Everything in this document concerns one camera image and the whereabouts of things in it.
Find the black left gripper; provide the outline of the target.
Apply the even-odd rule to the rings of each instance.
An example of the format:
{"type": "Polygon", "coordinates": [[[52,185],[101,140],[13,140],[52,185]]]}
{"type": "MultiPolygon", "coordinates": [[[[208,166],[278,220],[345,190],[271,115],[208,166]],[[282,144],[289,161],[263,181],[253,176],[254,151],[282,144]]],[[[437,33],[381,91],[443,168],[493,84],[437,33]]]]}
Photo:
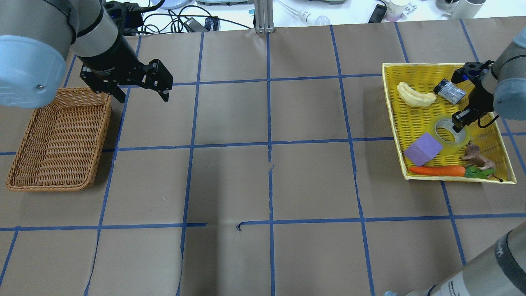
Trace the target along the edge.
{"type": "Polygon", "coordinates": [[[173,75],[159,59],[147,65],[140,62],[122,35],[117,35],[102,53],[78,53],[78,58],[83,62],[80,78],[95,93],[106,93],[123,104],[126,94],[120,86],[139,86],[154,90],[164,102],[169,101],[173,75]]]}

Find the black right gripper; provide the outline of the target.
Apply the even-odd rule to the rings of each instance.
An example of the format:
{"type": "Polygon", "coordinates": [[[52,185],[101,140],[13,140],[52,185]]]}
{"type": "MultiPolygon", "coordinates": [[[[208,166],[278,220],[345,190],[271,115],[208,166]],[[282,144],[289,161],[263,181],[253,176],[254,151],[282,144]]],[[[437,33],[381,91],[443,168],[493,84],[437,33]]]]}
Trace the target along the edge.
{"type": "Polygon", "coordinates": [[[462,111],[455,112],[451,117],[455,132],[461,132],[473,120],[478,120],[494,111],[494,95],[485,89],[482,77],[473,79],[472,83],[475,88],[468,96],[468,106],[462,111]]]}

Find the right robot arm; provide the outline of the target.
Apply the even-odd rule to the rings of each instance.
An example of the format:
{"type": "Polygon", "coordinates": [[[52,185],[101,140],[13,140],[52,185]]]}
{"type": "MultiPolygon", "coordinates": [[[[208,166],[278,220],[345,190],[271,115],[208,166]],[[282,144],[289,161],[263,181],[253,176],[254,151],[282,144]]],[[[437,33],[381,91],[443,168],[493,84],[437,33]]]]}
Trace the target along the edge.
{"type": "MultiPolygon", "coordinates": [[[[383,89],[406,180],[514,184],[495,117],[525,119],[525,30],[496,61],[393,64],[383,89]]],[[[453,275],[410,296],[524,296],[525,224],[453,275]]]]}

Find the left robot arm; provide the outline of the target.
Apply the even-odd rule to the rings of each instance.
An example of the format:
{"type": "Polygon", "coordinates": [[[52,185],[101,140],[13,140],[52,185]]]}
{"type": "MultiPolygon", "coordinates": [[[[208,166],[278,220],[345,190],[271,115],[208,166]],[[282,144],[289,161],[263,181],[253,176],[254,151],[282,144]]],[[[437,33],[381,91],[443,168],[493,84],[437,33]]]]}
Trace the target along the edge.
{"type": "Polygon", "coordinates": [[[1,105],[49,105],[66,73],[69,52],[83,62],[81,79],[94,93],[124,103],[120,87],[138,86],[169,100],[169,70],[158,59],[140,62],[99,0],[2,0],[1,105]]]}

